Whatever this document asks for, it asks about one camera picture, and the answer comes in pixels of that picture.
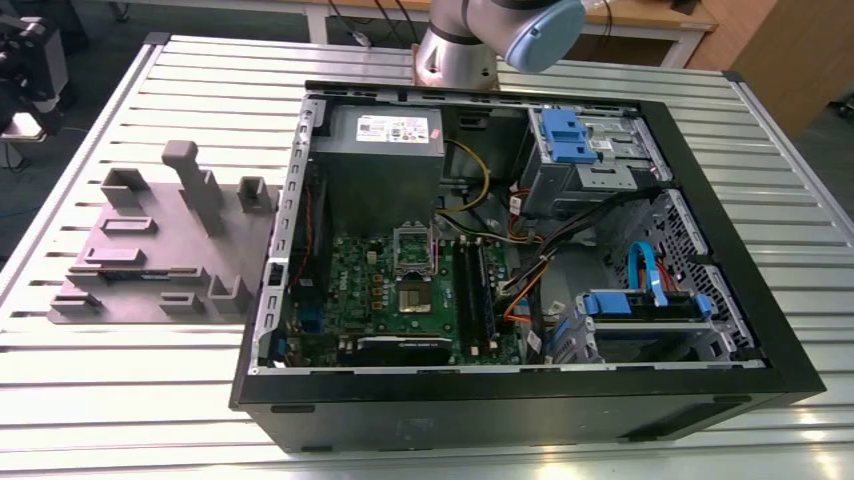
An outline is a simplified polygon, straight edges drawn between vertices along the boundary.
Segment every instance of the open computer tower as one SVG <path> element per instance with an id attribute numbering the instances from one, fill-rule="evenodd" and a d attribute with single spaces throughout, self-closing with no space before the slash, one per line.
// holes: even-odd
<path id="1" fill-rule="evenodd" d="M 824 391 L 664 104 L 307 91 L 231 399 L 286 451 L 669 440 Z"/>

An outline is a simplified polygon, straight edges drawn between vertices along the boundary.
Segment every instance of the wooden cabinet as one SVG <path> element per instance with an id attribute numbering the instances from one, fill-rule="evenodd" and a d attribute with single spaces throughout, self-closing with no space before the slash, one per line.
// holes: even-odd
<path id="1" fill-rule="evenodd" d="M 689 68 L 738 71 L 789 136 L 854 80 L 854 1 L 704 0 L 718 20 Z"/>

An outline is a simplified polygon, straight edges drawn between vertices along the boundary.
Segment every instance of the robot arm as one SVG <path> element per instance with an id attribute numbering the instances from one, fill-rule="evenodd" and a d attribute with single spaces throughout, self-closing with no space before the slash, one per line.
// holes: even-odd
<path id="1" fill-rule="evenodd" d="M 0 11 L 0 136 L 8 140 L 40 140 L 62 127 L 56 108 L 68 82 L 59 29 L 43 18 L 16 18 Z M 4 134 L 15 116 L 32 116 L 42 132 Z"/>
<path id="2" fill-rule="evenodd" d="M 603 0 L 434 0 L 415 69 L 421 83 L 490 89 L 498 53 L 526 73 L 554 65 Z"/>

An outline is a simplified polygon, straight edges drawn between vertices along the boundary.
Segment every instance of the slotted aluminum table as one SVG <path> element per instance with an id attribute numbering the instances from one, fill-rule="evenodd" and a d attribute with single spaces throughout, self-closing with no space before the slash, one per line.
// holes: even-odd
<path id="1" fill-rule="evenodd" d="M 402 50 L 172 37 L 146 45 L 0 274 L 0 476 L 854 478 L 854 229 L 748 88 L 718 73 L 503 67 L 505 90 L 664 101 L 829 392 L 674 443 L 289 456 L 228 394 L 243 327 L 52 325 L 48 303 L 110 168 L 178 181 L 170 139 L 220 183 L 282 182 L 309 79 L 405 84 Z"/>

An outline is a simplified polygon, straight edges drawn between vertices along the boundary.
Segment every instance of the white label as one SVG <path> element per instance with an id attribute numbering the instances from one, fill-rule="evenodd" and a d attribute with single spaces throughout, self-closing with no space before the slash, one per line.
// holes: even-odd
<path id="1" fill-rule="evenodd" d="M 590 147 L 597 149 L 597 150 L 614 150 L 614 146 L 611 145 L 611 142 L 609 142 L 607 140 L 590 140 Z"/>
<path id="2" fill-rule="evenodd" d="M 559 315 L 563 312 L 566 312 L 566 305 L 563 303 L 561 303 L 559 301 L 554 301 L 551 302 L 551 307 L 549 307 L 549 315 Z"/>
<path id="3" fill-rule="evenodd" d="M 514 215 L 522 213 L 522 199 L 519 197 L 510 197 L 510 213 Z"/>
<path id="4" fill-rule="evenodd" d="M 363 115 L 358 128 L 358 142 L 430 143 L 425 117 Z"/>
<path id="5" fill-rule="evenodd" d="M 531 345 L 531 348 L 534 349 L 534 351 L 539 353 L 539 349 L 543 346 L 543 341 L 539 339 L 539 337 L 534 333 L 534 330 L 529 330 L 527 340 L 529 340 L 529 345 Z"/>

